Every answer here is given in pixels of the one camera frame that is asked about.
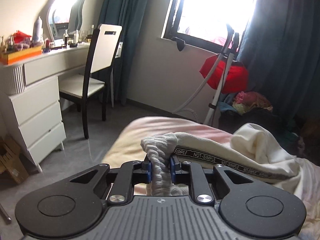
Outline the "white sweatpants with black stripe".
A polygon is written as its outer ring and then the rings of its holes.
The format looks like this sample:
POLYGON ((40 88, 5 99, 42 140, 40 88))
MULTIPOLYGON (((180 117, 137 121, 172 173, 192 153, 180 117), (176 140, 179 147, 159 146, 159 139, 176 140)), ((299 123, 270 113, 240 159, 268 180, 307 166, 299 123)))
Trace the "white sweatpants with black stripe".
POLYGON ((181 196, 186 187, 171 181, 169 159, 172 154, 211 168, 228 166, 290 192, 311 204, 319 200, 319 167, 307 159, 285 151, 275 137, 256 124, 240 127, 227 144, 177 132, 147 137, 141 147, 152 163, 154 181, 146 188, 149 196, 181 196))

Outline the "pile of mixed clothes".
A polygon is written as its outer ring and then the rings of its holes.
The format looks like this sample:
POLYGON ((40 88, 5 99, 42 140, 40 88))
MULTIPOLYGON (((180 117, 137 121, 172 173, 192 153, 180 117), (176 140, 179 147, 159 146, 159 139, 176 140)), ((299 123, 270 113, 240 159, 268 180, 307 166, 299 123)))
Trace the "pile of mixed clothes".
POLYGON ((219 101, 219 128, 234 133, 242 125, 253 123, 272 133, 277 140, 295 142, 299 132, 294 121, 286 122, 273 112, 272 104, 257 92, 239 92, 219 101))

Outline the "pastel tie-dye bed duvet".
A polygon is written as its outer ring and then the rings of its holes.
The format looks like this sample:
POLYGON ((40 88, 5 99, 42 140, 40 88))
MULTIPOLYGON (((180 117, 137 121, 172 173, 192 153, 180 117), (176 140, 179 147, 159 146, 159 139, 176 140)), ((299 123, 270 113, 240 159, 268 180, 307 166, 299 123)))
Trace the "pastel tie-dye bed duvet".
MULTIPOLYGON (((234 134, 184 119, 157 116, 139 118, 125 127, 111 149, 104 156, 103 162, 108 163, 112 168, 116 168, 127 161, 144 160, 147 155, 141 147, 143 139, 177 132, 207 138, 220 144, 229 143, 234 134)), ((180 156, 179 159, 180 161, 191 161, 190 158, 180 156)), ((148 196, 146 188, 150 184, 139 184, 136 193, 148 196)), ((300 239, 319 239, 319 200, 311 204, 302 202, 306 207, 307 214, 299 237, 300 239)))

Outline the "white dressing table with drawers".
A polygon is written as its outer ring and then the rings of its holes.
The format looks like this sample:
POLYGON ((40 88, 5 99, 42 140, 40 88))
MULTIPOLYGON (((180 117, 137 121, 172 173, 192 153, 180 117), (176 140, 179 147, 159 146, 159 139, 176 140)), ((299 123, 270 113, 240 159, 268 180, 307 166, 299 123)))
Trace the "white dressing table with drawers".
POLYGON ((66 138, 59 77, 80 73, 89 44, 52 50, 9 65, 1 64, 1 114, 7 132, 39 172, 43 161, 66 138))

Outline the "white garment steamer stand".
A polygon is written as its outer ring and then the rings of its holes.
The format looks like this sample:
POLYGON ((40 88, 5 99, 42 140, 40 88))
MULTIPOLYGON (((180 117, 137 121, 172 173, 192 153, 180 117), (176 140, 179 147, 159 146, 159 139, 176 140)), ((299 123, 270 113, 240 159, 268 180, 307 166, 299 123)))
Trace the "white garment steamer stand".
POLYGON ((215 114, 215 111, 217 108, 217 102, 219 100, 222 89, 225 85, 225 81, 226 81, 227 75, 229 73, 230 67, 233 63, 234 55, 235 55, 236 50, 239 46, 239 33, 235 33, 233 28, 230 25, 227 25, 227 32, 228 32, 228 34, 227 34, 227 39, 225 41, 225 44, 223 45, 223 48, 221 49, 220 53, 218 54, 218 57, 215 60, 213 66, 211 67, 207 76, 204 78, 204 80, 199 85, 199 87, 195 90, 195 92, 193 92, 193 94, 190 96, 190 98, 188 98, 177 109, 175 109, 172 112, 172 114, 177 114, 180 112, 189 112, 193 115, 196 122, 199 121, 196 112, 193 111, 191 108, 187 108, 187 106, 198 96, 200 91, 204 88, 204 86, 208 83, 209 79, 214 74, 214 71, 216 70, 220 61, 226 56, 226 66, 224 67, 224 69, 222 71, 222 75, 219 79, 219 83, 218 83, 215 95, 213 97, 213 100, 209 104, 209 110, 208 110, 207 116, 204 120, 204 124, 207 125, 207 124, 209 124, 210 121, 213 121, 214 114, 215 114))

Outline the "orange tray on dresser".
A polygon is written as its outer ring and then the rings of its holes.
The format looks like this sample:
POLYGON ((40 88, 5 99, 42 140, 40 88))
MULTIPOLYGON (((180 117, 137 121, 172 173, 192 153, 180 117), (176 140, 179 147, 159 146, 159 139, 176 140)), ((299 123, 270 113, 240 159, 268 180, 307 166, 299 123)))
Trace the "orange tray on dresser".
POLYGON ((4 65, 13 64, 15 62, 22 61, 30 57, 35 57, 41 54, 42 54, 41 46, 32 47, 32 48, 11 52, 11 53, 2 53, 1 63, 4 65))

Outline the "black and white chair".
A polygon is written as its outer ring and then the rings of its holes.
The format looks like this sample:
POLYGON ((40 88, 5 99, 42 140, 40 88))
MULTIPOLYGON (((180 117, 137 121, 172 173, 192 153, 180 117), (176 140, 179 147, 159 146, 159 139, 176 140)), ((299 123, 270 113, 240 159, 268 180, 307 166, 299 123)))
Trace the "black and white chair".
POLYGON ((100 81, 91 77, 91 74, 100 70, 112 69, 116 52, 119 46, 122 26, 100 24, 94 29, 89 46, 85 72, 76 74, 59 82, 60 97, 76 104, 82 114, 84 138, 89 138, 87 121, 88 99, 95 94, 102 94, 101 118, 106 120, 106 104, 108 87, 106 80, 100 81))

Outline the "right teal curtain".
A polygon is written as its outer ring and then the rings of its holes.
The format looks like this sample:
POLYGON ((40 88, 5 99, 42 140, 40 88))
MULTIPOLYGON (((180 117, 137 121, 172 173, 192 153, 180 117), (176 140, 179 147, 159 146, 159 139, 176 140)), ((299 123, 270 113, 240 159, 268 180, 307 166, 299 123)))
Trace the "right teal curtain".
POLYGON ((238 60, 279 116, 319 118, 319 0, 256 0, 238 60))

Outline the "teal curtain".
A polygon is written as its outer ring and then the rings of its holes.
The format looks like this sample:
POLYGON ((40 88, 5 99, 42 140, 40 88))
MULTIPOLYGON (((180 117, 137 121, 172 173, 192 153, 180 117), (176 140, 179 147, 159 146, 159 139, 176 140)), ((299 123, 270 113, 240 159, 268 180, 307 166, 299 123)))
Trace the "teal curtain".
POLYGON ((136 51, 143 17, 148 0, 104 0, 99 15, 99 24, 122 26, 121 56, 113 67, 114 99, 126 104, 132 61, 136 51))
POLYGON ((238 60, 279 116, 319 118, 319 0, 256 0, 238 60))

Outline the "white framed vanity mirror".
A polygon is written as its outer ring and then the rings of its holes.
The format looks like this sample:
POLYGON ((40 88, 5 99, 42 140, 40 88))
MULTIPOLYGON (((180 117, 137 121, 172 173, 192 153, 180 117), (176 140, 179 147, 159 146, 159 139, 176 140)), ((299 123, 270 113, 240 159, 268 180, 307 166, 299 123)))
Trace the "white framed vanity mirror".
POLYGON ((53 41, 63 39, 63 34, 73 34, 82 26, 85 0, 54 0, 48 10, 48 28, 53 41))

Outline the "black framed window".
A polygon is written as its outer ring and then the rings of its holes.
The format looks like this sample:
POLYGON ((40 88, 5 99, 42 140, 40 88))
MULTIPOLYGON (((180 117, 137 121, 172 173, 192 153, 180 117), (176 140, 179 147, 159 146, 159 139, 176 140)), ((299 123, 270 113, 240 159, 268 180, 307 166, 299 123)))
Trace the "black framed window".
POLYGON ((163 38, 219 53, 228 28, 242 37, 256 0, 171 0, 163 38))

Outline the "left teal curtain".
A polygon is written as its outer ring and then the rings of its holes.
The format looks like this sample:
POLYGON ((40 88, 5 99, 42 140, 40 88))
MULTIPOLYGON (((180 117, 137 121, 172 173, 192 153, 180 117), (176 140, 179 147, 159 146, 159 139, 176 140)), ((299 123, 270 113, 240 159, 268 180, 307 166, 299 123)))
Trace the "left teal curtain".
POLYGON ((122 26, 121 56, 113 67, 114 99, 126 104, 132 61, 136 51, 143 17, 148 0, 104 0, 99 15, 99 24, 122 26))

